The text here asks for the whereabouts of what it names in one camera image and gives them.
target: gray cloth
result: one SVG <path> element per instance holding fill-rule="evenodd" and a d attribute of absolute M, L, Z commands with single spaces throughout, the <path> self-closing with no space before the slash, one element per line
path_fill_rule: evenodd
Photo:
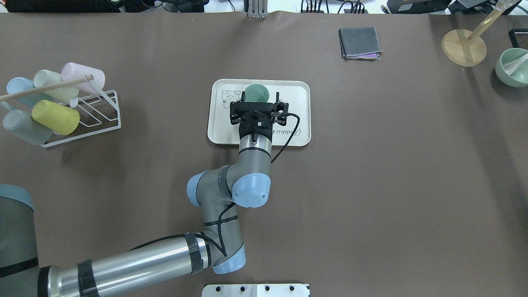
<path fill-rule="evenodd" d="M 341 56 L 344 58 L 378 59 L 382 51 L 375 27 L 341 28 L 339 29 L 339 40 Z"/>

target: wooden rod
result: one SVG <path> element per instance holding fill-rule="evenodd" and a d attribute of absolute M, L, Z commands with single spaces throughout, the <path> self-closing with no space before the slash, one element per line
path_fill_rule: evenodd
<path fill-rule="evenodd" d="M 38 93 L 42 93 L 45 91 L 54 90 L 54 89 L 58 89 L 62 87 L 76 85 L 78 83 L 85 82 L 88 80 L 93 80 L 93 75 L 85 75 L 84 77 L 78 77 L 78 78 L 69 79 L 69 80 L 65 80 L 65 81 L 61 81 L 57 83 L 52 83 L 50 85 L 46 85 L 46 86 L 42 86 L 42 87 L 38 87 L 34 89 L 29 89 L 26 91 L 3 95 L 3 96 L 0 96 L 0 102 L 12 100 L 12 99 L 18 99 L 18 98 L 22 98 L 22 97 L 29 96 L 29 95 L 35 95 Z"/>
<path fill-rule="evenodd" d="M 470 46 L 477 38 L 479 38 L 484 31 L 486 31 L 489 26 L 497 20 L 497 18 L 503 13 L 498 9 L 494 9 L 481 23 L 480 25 L 473 30 L 473 32 L 467 37 L 467 39 L 462 43 L 462 47 L 466 48 Z"/>

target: tray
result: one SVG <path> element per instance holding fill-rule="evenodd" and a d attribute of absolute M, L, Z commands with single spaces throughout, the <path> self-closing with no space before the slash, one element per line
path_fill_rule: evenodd
<path fill-rule="evenodd" d="M 304 146 L 312 139 L 310 122 L 310 88 L 302 81 L 290 80 L 254 80 L 254 79 L 219 79 L 213 84 L 207 136 L 216 144 L 239 144 L 238 125 L 229 121 L 229 103 L 238 101 L 247 86 L 259 83 L 269 90 L 269 101 L 275 102 L 275 93 L 280 99 L 289 103 L 289 112 L 300 117 L 299 127 L 295 132 L 291 146 Z M 288 124 L 273 125 L 272 145 L 283 146 L 295 128 L 297 119 L 288 117 Z"/>

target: mint green bowl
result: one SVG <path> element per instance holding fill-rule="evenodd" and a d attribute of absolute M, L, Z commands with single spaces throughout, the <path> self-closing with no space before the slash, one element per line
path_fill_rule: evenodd
<path fill-rule="evenodd" d="M 501 54 L 501 57 L 497 60 L 497 65 L 495 65 L 495 73 L 503 83 L 514 88 L 528 86 L 528 62 L 522 63 L 512 75 L 507 75 L 504 72 L 504 65 L 517 60 L 526 53 L 528 51 L 525 49 L 512 48 L 505 50 Z"/>

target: yellow cup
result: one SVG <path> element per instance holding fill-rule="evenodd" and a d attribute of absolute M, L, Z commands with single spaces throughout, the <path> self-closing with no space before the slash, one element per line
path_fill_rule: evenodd
<path fill-rule="evenodd" d="M 71 109 L 48 100 L 39 101 L 31 111 L 31 117 L 49 129 L 68 135 L 79 125 L 80 115 Z"/>

